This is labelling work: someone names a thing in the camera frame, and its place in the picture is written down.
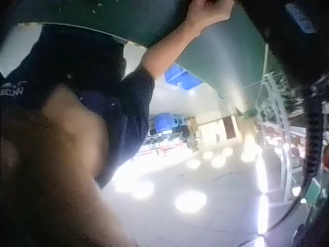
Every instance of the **skin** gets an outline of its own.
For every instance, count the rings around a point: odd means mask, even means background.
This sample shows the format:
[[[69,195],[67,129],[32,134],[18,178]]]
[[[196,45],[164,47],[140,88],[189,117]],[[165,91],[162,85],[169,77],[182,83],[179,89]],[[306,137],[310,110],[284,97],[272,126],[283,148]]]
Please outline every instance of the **skin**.
[[[232,6],[194,0],[186,20],[140,66],[157,79],[205,27],[229,19]],[[0,196],[41,246],[136,246],[94,181],[111,130],[68,88],[59,85],[41,111],[4,115],[1,129]]]

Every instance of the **person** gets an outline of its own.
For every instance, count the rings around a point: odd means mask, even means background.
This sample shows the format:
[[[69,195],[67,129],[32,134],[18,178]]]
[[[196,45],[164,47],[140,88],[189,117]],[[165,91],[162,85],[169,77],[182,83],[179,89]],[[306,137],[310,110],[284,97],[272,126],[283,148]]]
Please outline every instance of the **person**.
[[[32,246],[136,246],[100,189],[140,148],[155,80],[204,28],[229,19],[232,6],[193,0],[186,19],[124,79],[123,45],[113,38],[43,28],[1,82],[5,246],[18,239]]]

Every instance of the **navy blue t-shirt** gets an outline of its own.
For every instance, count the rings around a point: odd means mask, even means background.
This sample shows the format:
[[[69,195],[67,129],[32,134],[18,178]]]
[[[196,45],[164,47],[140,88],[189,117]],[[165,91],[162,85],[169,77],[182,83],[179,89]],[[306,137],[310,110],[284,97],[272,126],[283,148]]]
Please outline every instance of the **navy blue t-shirt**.
[[[110,36],[48,25],[20,66],[0,78],[1,108],[41,109],[56,86],[69,87],[108,126],[108,159],[96,178],[104,187],[138,152],[149,128],[154,79],[139,68],[122,80],[124,69],[123,45]]]

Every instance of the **hand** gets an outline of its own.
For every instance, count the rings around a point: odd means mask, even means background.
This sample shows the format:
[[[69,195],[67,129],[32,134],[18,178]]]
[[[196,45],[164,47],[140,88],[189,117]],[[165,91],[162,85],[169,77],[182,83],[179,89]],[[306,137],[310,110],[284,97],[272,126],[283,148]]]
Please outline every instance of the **hand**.
[[[205,27],[228,20],[233,4],[233,0],[193,0],[185,22],[201,32]]]

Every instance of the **black cable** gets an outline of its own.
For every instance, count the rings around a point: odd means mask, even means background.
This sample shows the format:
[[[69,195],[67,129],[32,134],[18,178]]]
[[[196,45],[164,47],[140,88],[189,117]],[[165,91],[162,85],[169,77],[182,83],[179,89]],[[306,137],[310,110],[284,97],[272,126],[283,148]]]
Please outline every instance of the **black cable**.
[[[306,116],[306,156],[303,164],[304,180],[301,185],[301,192],[293,200],[287,212],[271,227],[268,228],[266,234],[277,228],[285,221],[300,205],[300,201],[305,197],[308,188],[314,178],[318,174],[321,164],[322,139],[323,139],[323,114],[322,100],[324,90],[320,89],[314,92],[311,88],[303,90],[304,95],[304,115]],[[258,237],[264,237],[265,234],[259,234],[256,238],[247,240],[238,247],[246,246],[254,242]]]

